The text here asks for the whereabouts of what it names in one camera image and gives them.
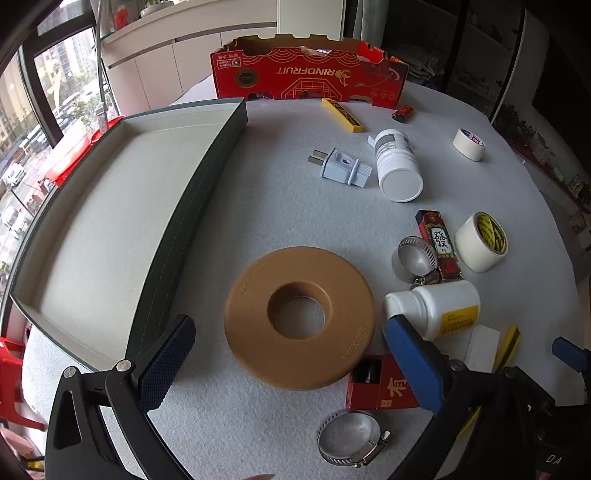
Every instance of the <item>red stool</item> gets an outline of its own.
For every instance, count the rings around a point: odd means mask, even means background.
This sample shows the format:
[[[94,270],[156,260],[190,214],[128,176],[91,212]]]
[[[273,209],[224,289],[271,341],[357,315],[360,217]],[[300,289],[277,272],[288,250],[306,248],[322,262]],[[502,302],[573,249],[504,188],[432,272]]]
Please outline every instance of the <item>red stool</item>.
[[[45,430],[45,425],[21,416],[15,409],[15,403],[22,401],[22,360],[10,351],[23,352],[24,349],[23,343],[0,337],[0,419],[32,429]]]

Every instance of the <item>silver screw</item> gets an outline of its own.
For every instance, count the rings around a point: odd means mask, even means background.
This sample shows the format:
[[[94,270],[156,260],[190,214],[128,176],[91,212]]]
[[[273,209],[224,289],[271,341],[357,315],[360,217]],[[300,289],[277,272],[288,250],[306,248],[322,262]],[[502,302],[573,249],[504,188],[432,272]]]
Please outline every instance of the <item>silver screw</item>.
[[[71,378],[76,375],[76,367],[68,367],[64,370],[64,377]]]
[[[461,372],[462,370],[466,369],[466,365],[461,360],[450,360],[449,361],[449,368],[451,368],[454,372]]]
[[[129,360],[120,360],[117,363],[118,372],[127,372],[131,368],[131,362]]]

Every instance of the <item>shallow cardboard tray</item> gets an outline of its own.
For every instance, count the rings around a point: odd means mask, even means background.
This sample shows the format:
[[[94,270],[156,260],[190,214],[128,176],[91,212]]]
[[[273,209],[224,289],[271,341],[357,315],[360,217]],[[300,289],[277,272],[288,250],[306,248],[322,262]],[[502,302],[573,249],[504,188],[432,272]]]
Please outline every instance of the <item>shallow cardboard tray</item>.
[[[123,119],[54,189],[8,286],[25,317],[91,369],[165,328],[191,240],[246,125],[242,99]]]

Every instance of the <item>white tablecloth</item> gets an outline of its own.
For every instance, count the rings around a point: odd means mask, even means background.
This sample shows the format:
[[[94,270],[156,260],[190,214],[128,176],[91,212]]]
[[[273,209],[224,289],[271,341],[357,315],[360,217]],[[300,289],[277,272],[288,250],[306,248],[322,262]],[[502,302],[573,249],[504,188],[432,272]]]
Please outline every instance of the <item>white tablecloth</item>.
[[[162,406],[150,413],[195,478],[238,480],[276,473],[282,480],[380,479],[393,471],[430,413],[419,408],[379,412],[393,432],[391,446],[366,468],[329,465],[318,454],[314,433],[326,415],[343,407],[346,380],[310,392],[277,390],[254,380],[228,347],[223,305],[233,280],[250,262],[278,248],[312,245],[355,265],[379,308],[386,293],[407,288],[394,277],[390,257],[401,238],[418,234],[414,217],[419,209],[441,211],[452,235],[477,210],[499,220],[508,235],[505,260],[483,274],[460,263],[480,293],[480,322],[502,334],[506,325],[517,323],[523,340],[515,363],[558,403],[582,401],[582,380],[550,352],[560,335],[582,343],[582,327],[571,263],[540,192],[480,112],[410,83],[405,103],[415,112],[404,125],[394,122],[387,109],[347,104],[364,125],[363,134],[348,133],[317,99],[248,103],[249,124],[200,224],[171,311],[195,320],[197,340]],[[480,163],[452,146],[458,127],[484,140]],[[404,131],[414,148],[425,188],[413,202],[386,199],[375,171],[360,189],[321,179],[319,169],[307,162],[312,149],[336,146],[375,166],[366,138],[384,128]],[[450,338],[439,346],[461,356],[465,340]],[[383,349],[378,328],[372,350]],[[33,330],[23,387],[26,400],[46,419],[59,376],[71,364]],[[112,415],[107,421],[116,430]],[[115,444],[124,463],[139,473],[120,432]]]

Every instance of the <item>white planter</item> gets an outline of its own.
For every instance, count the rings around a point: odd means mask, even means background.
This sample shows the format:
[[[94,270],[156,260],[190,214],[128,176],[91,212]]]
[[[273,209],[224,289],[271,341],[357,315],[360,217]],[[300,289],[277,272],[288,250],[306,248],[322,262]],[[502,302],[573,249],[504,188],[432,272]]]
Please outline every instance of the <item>white planter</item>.
[[[144,8],[140,13],[139,16],[144,18],[146,15],[153,14],[159,10],[162,10],[166,7],[171,7],[174,5],[172,2],[160,2],[159,4],[150,5],[149,7]]]

